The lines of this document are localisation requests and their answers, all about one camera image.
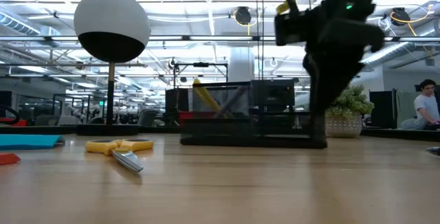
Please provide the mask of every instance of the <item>ball stand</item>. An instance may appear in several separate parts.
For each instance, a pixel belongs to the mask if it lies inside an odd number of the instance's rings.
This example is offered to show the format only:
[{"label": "ball stand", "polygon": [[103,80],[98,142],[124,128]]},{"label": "ball stand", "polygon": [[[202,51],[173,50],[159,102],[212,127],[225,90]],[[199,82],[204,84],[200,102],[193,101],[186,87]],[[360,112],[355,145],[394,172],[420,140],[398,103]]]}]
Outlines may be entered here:
[{"label": "ball stand", "polygon": [[115,63],[109,63],[109,82],[107,87],[107,118],[106,124],[81,124],[76,128],[77,135],[88,136],[125,136],[137,135],[138,125],[113,125],[113,99],[115,92]]}]

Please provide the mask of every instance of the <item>desk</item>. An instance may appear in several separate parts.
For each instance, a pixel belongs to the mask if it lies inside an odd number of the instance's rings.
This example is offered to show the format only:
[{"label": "desk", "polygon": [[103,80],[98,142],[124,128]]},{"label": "desk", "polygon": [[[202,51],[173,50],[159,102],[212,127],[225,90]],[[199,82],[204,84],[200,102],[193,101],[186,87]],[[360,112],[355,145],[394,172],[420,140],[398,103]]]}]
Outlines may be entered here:
[{"label": "desk", "polygon": [[438,143],[330,139],[326,150],[181,146],[179,135],[137,152],[139,174],[84,153],[65,135],[53,150],[0,166],[5,224],[437,223]]}]

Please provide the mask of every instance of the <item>red object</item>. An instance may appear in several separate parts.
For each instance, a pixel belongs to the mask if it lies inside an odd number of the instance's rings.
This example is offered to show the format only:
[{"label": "red object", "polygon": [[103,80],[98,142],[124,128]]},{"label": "red object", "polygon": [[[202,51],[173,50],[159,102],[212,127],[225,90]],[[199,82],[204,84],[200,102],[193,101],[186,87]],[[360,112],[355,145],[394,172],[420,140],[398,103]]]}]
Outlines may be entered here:
[{"label": "red object", "polygon": [[14,153],[0,154],[0,166],[6,164],[14,164],[20,161],[20,158]]},{"label": "red object", "polygon": [[[1,121],[12,121],[13,119],[13,117],[0,117],[0,123]],[[26,120],[20,120],[18,123],[11,125],[11,127],[24,127],[26,124]]]},{"label": "red object", "polygon": [[193,118],[212,118],[216,112],[214,111],[180,111],[179,122],[180,126],[183,126],[186,119]]}]

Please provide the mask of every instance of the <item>white planter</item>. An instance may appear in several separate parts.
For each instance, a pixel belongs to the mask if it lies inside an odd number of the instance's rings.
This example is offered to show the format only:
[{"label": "white planter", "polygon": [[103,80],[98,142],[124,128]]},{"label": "white planter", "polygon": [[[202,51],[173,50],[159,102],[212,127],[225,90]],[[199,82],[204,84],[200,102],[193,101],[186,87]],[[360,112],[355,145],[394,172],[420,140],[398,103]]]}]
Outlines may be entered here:
[{"label": "white planter", "polygon": [[362,132],[361,115],[350,118],[331,116],[325,118],[325,135],[328,137],[356,138]]}]

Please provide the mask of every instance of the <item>white shirt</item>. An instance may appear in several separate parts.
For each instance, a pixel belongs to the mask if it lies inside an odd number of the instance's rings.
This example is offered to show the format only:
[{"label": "white shirt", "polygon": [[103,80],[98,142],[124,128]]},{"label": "white shirt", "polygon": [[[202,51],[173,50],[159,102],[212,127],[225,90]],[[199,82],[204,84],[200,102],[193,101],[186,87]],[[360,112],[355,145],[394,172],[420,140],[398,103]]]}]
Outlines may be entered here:
[{"label": "white shirt", "polygon": [[440,120],[439,107],[437,106],[437,99],[434,94],[430,97],[423,94],[417,96],[414,100],[414,108],[417,113],[417,118],[422,118],[418,109],[424,108],[435,121]]}]

